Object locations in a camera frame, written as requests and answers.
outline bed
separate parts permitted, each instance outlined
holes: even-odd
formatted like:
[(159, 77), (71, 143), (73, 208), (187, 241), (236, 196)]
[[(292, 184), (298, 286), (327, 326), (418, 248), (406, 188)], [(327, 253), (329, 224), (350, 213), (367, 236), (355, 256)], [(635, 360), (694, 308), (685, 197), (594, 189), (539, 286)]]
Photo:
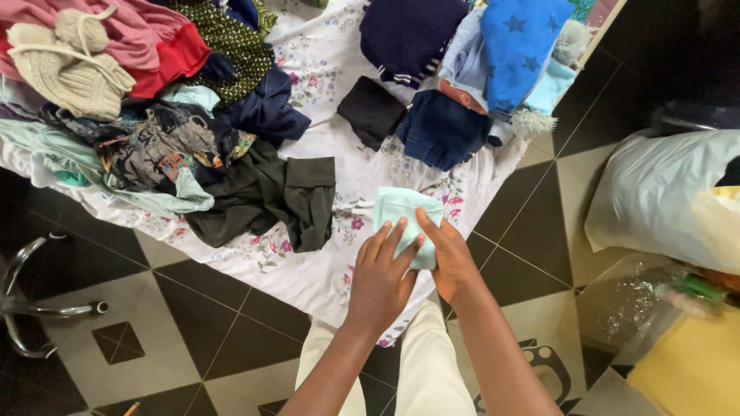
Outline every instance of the bed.
[[(607, 27), (625, 1), (598, 0), (587, 23)], [(528, 146), (528, 140), (513, 137), (495, 151), (484, 147), (468, 163), (449, 172), (405, 157), (403, 145), (395, 137), (386, 139), (378, 152), (365, 148), (349, 123), (336, 113), (339, 102), (361, 75), (377, 78), (377, 71), (358, 47), (365, 4), (365, 0), (331, 0), (325, 10), (319, 10), (295, 0), (266, 1), (267, 7), (279, 15), (267, 41), (274, 45), (277, 64), (294, 79), (291, 103), (312, 120), (303, 137), (286, 141), (279, 154), (283, 158), (335, 158), (333, 236), (321, 251), (293, 253), (282, 224), (262, 236), (244, 234), (214, 249), (198, 240), (182, 217), (164, 218), (135, 207), (110, 207), (102, 192), (57, 190), (79, 201), (101, 220), (139, 229), (317, 319), (341, 325), (349, 305), (354, 259), (360, 245), (372, 234), (372, 208), (378, 187), (415, 189), (441, 200), (445, 218), (468, 236)], [(582, 63), (602, 32), (592, 41)], [(403, 102), (411, 102), (413, 90), (395, 84), (386, 86)], [(434, 80), (429, 80), (422, 88), (433, 86)], [(511, 133), (503, 128), (502, 134)], [(28, 151), (5, 140), (0, 144), (0, 166), (29, 176), (30, 168), (19, 163), (23, 152)], [(433, 290), (431, 274), (421, 272), (406, 308), (378, 344), (393, 345)]]

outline person's left hand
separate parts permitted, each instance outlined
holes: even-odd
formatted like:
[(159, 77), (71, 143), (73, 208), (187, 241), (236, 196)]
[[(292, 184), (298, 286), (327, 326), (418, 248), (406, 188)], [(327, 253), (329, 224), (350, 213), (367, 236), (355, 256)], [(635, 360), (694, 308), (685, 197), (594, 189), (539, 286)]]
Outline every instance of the person's left hand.
[(401, 218), (388, 236), (391, 222), (387, 221), (357, 254), (349, 311), (343, 326), (367, 335), (373, 343), (403, 312), (419, 273), (406, 270), (424, 243), (424, 234), (419, 234), (393, 259), (407, 222), (408, 219)]

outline hand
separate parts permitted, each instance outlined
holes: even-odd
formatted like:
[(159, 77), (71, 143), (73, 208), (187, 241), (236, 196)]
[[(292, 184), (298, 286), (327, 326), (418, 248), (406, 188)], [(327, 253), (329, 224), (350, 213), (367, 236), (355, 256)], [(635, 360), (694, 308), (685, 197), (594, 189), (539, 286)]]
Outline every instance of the hand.
[(442, 220), (441, 227), (437, 227), (422, 207), (417, 208), (416, 216), (437, 253), (437, 268), (431, 271), (437, 292), (454, 307), (462, 288), (482, 282), (478, 267), (465, 239), (447, 220)]
[(387, 221), (377, 234), (365, 241), (357, 254), (349, 311), (343, 326), (362, 332), (373, 343), (406, 307), (419, 273), (406, 270), (422, 246), (424, 234), (419, 234), (393, 259), (407, 222), (406, 218), (401, 218), (386, 238), (391, 229), (391, 222)]

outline leg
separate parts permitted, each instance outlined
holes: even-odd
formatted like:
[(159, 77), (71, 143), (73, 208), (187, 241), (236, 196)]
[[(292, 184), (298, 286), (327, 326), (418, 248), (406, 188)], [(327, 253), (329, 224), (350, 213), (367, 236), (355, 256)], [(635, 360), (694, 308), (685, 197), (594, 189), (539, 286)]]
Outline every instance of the leg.
[(403, 336), (396, 416), (475, 416), (440, 308), (424, 301)]
[[(300, 364), (298, 365), (298, 377), (295, 381), (295, 388), (298, 389), (300, 384), (309, 376), (316, 363), (329, 347), (329, 343), (334, 339), (336, 329), (328, 324), (314, 319), (309, 330), (309, 335), (303, 342), (303, 349), (300, 352)], [(365, 397), (363, 388), (360, 385), (360, 379), (356, 378), (352, 389), (349, 391), (344, 406), (339, 412), (339, 416), (366, 416)]]

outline pile of clothes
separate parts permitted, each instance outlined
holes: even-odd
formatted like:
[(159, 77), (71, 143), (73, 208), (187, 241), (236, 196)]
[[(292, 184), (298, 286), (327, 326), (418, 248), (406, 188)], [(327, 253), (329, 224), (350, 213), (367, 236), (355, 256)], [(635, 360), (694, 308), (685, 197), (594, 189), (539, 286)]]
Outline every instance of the pile of clothes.
[(334, 159), (278, 158), (311, 120), (264, 41), (276, 20), (261, 0), (4, 1), (2, 138), (37, 186), (182, 215), (213, 247), (282, 221), (295, 252), (318, 250)]
[(381, 81), (421, 90), (407, 107), (369, 78), (357, 81), (338, 113), (367, 147), (378, 151), (395, 134), (405, 155), (447, 171), (484, 144), (505, 145), (502, 124), (524, 138), (554, 128), (553, 107), (591, 40), (582, 4), (469, 3), (372, 0), (366, 7), (363, 55)]

